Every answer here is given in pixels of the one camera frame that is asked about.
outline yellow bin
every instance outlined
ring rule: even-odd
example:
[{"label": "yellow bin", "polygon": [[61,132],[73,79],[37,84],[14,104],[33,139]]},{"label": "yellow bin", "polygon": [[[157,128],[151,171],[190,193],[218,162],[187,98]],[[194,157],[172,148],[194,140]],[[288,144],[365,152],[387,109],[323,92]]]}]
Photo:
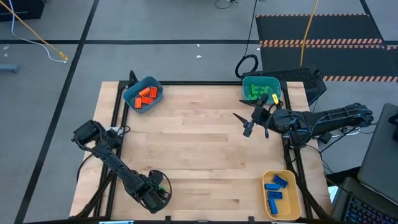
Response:
[{"label": "yellow bin", "polygon": [[[274,184],[272,179],[275,175],[283,178],[287,181],[286,188],[280,188],[282,192],[282,199],[275,200],[278,214],[271,214],[271,210],[268,205],[267,190],[265,184]],[[264,204],[266,206],[267,214],[273,220],[296,220],[301,216],[299,193],[297,192],[296,179],[294,174],[289,170],[269,170],[262,176],[262,196],[264,198]]]}]

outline blue bin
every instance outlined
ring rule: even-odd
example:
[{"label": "blue bin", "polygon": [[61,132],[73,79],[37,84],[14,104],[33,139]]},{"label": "blue bin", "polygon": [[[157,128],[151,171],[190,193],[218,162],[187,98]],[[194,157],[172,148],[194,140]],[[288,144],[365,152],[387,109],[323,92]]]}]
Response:
[{"label": "blue bin", "polygon": [[[141,97],[138,93],[147,88],[147,87],[156,87],[157,88],[157,96],[154,101],[147,105],[147,104],[142,104],[141,109],[135,109],[135,102],[137,97]],[[154,78],[154,77],[145,77],[143,80],[137,82],[135,85],[130,87],[124,94],[123,98],[126,101],[126,103],[137,113],[142,114],[145,113],[147,110],[149,110],[151,107],[153,107],[155,104],[157,104],[160,100],[163,99],[163,87],[162,85]]]},{"label": "blue bin", "polygon": [[278,99],[280,100],[281,92],[280,92],[280,83],[279,80],[274,77],[246,77],[243,79],[242,83],[242,93],[243,99],[248,100],[248,96],[250,95],[250,87],[251,85],[257,86],[268,86],[268,104],[273,104],[274,100],[272,99],[272,95],[276,94]]}]

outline yellow cable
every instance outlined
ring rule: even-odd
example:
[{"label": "yellow cable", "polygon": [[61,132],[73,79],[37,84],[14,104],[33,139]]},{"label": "yellow cable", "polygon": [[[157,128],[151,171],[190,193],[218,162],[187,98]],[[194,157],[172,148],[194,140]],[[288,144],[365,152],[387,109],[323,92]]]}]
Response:
[{"label": "yellow cable", "polygon": [[2,2],[0,0],[0,4],[2,4],[9,12],[11,12],[24,26],[26,26],[30,31],[32,31],[32,33],[39,38],[44,44],[48,45],[49,47],[51,47],[52,49],[54,49],[54,51],[58,52],[58,54],[61,56],[61,58],[63,58],[64,60],[68,60],[69,58],[62,53],[61,51],[59,51],[58,49],[56,49],[54,46],[52,46],[51,44],[47,43],[47,41],[43,40],[32,28],[30,28],[17,14],[15,14],[14,11],[12,11],[4,2]]},{"label": "yellow cable", "polygon": [[315,11],[317,10],[317,6],[318,6],[318,0],[315,1],[315,5],[313,6],[313,10],[310,16],[310,20],[308,22],[307,25],[307,29],[305,30],[305,34],[304,34],[304,38],[303,38],[303,43],[301,44],[301,56],[300,56],[300,66],[303,65],[303,56],[304,56],[304,47],[305,47],[305,41],[307,39],[307,34],[308,31],[310,30],[310,26],[311,26],[311,22],[312,22],[312,17],[315,14]]}]

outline wooden table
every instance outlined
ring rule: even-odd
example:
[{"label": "wooden table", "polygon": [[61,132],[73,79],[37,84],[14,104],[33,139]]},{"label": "wooden table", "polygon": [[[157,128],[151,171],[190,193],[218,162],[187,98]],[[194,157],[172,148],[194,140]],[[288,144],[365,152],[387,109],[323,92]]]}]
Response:
[{"label": "wooden table", "polygon": [[[94,120],[104,127],[110,126],[117,86],[117,82],[101,86]],[[302,83],[288,83],[288,88],[292,109],[308,110]],[[271,220],[264,210],[261,177],[267,170],[285,169],[282,141],[272,131],[266,139],[259,126],[250,138],[242,135],[242,124],[232,112],[249,119],[253,107],[240,103],[241,98],[241,86],[164,86],[164,99],[146,114],[129,110],[131,131],[125,135],[121,159],[145,175],[151,169],[165,172],[173,195],[169,205],[153,215],[128,196],[118,179],[111,218],[164,220],[171,215],[172,220],[246,221],[254,216],[256,221]],[[317,147],[316,141],[309,145]],[[330,213],[318,152],[304,148],[302,160],[309,191]],[[98,188],[102,164],[92,158],[83,166],[70,215],[77,214]],[[301,208],[304,217],[303,202]]]}]

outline gray floor tile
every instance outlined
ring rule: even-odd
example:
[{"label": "gray floor tile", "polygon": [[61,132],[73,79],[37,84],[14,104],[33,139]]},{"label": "gray floor tile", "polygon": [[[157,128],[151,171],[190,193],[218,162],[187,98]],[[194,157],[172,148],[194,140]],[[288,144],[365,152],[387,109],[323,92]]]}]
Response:
[{"label": "gray floor tile", "polygon": [[[93,0],[51,0],[41,19],[25,22],[45,40],[79,40],[92,5]],[[37,39],[20,22],[15,23],[14,32],[20,38]],[[15,39],[11,22],[0,22],[0,39]]]},{"label": "gray floor tile", "polygon": [[[158,80],[239,80],[234,69],[244,48],[245,45],[86,45],[25,222],[68,217],[76,171],[83,159],[83,151],[70,140],[76,128],[92,119],[102,81],[127,80],[130,69],[139,79],[151,75]],[[251,45],[248,53],[259,55],[259,50]],[[250,70],[250,66],[245,63],[242,71]]]},{"label": "gray floor tile", "polygon": [[[313,3],[266,0],[258,2],[256,14],[311,13]],[[88,39],[247,39],[253,7],[254,0],[238,1],[228,9],[217,9],[214,0],[102,0]],[[359,1],[320,1],[318,7],[318,13],[363,12]],[[258,39],[255,24],[251,38]]]},{"label": "gray floor tile", "polygon": [[[0,72],[0,217],[13,223],[70,64],[51,62],[38,46],[3,47],[0,63],[22,67],[19,73]],[[76,46],[56,47],[72,58]]]},{"label": "gray floor tile", "polygon": [[398,1],[366,0],[384,40],[398,40]]},{"label": "gray floor tile", "polygon": [[[328,90],[320,97],[315,111],[341,108],[352,103],[361,103],[373,111],[374,122],[379,119],[385,103],[398,105],[397,83],[378,82],[326,82]],[[374,126],[363,128],[371,132]],[[323,159],[333,172],[354,168],[362,164],[372,134],[346,136],[323,153]]]}]

